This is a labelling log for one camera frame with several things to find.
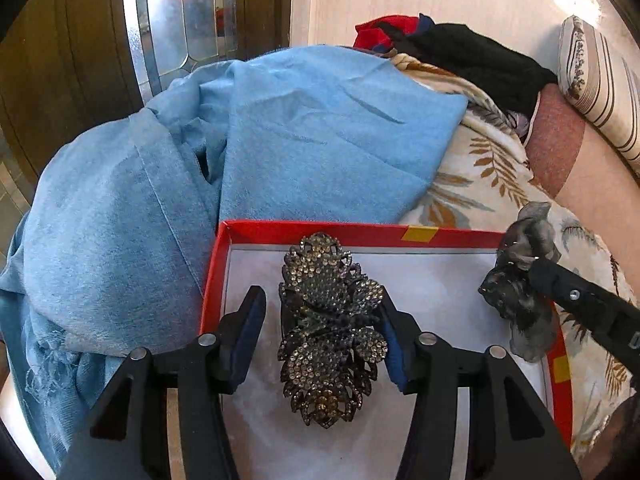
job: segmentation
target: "leaf print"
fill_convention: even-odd
[[[502,111],[495,105],[489,96],[480,97],[477,95],[467,96],[470,102],[467,109],[485,123],[492,124],[502,133],[517,139],[517,134],[513,131]]]
[[[620,291],[618,290],[618,273],[620,272],[620,264],[613,257],[613,254],[610,254],[609,262],[611,263],[611,274],[613,276],[613,285],[616,287],[616,295],[620,296]]]
[[[476,160],[474,166],[486,166],[487,164],[491,164],[492,160],[490,156],[485,156]]]
[[[571,437],[571,454],[574,456],[574,458],[580,458],[587,450],[591,449],[591,445],[594,441],[594,436],[598,432],[599,427],[603,426],[607,422],[607,417],[599,417],[602,400],[599,400],[598,403],[593,407],[593,409],[590,408],[594,390],[595,384],[593,384],[593,386],[591,387],[591,393],[589,394],[589,399],[587,400],[587,406],[584,410],[582,421],[580,422],[580,427],[577,431],[574,430],[574,434],[572,434]]]
[[[513,164],[510,163],[509,159],[506,158],[504,155],[501,155],[500,153],[498,154],[498,158],[500,159],[500,161],[505,165],[508,166],[509,169],[511,171],[516,171],[516,169],[513,167]]]
[[[456,216],[442,202],[435,200],[429,208],[429,221],[437,227],[455,227]]]
[[[449,173],[436,173],[436,177],[433,179],[436,184],[446,184],[448,186],[469,186],[473,184],[473,180],[469,180],[464,176],[452,175]]]
[[[490,207],[486,207],[484,204],[480,202],[476,202],[471,198],[467,198],[458,193],[453,193],[452,191],[445,191],[439,186],[431,186],[428,194],[435,197],[436,199],[443,200],[444,202],[449,202],[451,204],[464,207],[466,209],[481,209],[483,211],[493,211]]]
[[[491,187],[498,187],[500,184],[500,196],[506,195],[518,208],[529,203],[526,193],[516,179],[516,169],[508,158],[508,152],[502,146],[484,137],[472,137],[469,146],[473,148],[469,151],[472,155],[491,154],[478,158],[474,163],[474,166],[488,166],[482,170],[480,178],[493,175]]]
[[[428,192],[418,201],[418,204],[423,206],[420,222],[424,225],[469,229],[469,218],[460,208],[493,212],[493,209],[476,200],[445,189],[446,187],[468,187],[473,182],[463,176],[437,173]]]
[[[627,373],[625,365],[613,357],[612,354],[607,355],[607,370],[604,377],[609,397],[617,397],[626,382]]]
[[[560,225],[560,233],[562,235],[562,244],[565,250],[569,251],[568,243],[571,237],[579,238],[586,241],[591,247],[602,250],[593,231],[589,231],[582,227],[580,222],[571,218],[565,218]]]
[[[589,335],[589,330],[585,328],[575,316],[565,310],[562,311],[565,314],[562,324],[571,323],[571,326],[575,328],[574,340],[578,343],[582,343]]]

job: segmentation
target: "patterned fabric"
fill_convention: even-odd
[[[22,174],[0,129],[0,269],[15,228],[33,201],[34,187]]]
[[[562,24],[558,84],[569,102],[640,173],[638,76],[607,38],[577,16]]]
[[[396,55],[391,62],[420,84],[470,100],[434,183],[401,223],[505,231],[526,203],[551,202],[548,219],[556,231],[559,263],[636,303],[601,238],[537,183],[524,147],[485,92],[406,54]],[[571,381],[574,404],[572,452],[580,458],[614,409],[630,396],[630,376],[570,314],[559,309],[559,315],[571,372],[565,380]]]

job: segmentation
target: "rhinestone hair clip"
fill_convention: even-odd
[[[284,257],[280,283],[284,361],[280,380],[291,409],[309,426],[350,422],[371,393],[386,341],[373,329],[383,288],[324,233],[302,238]]]

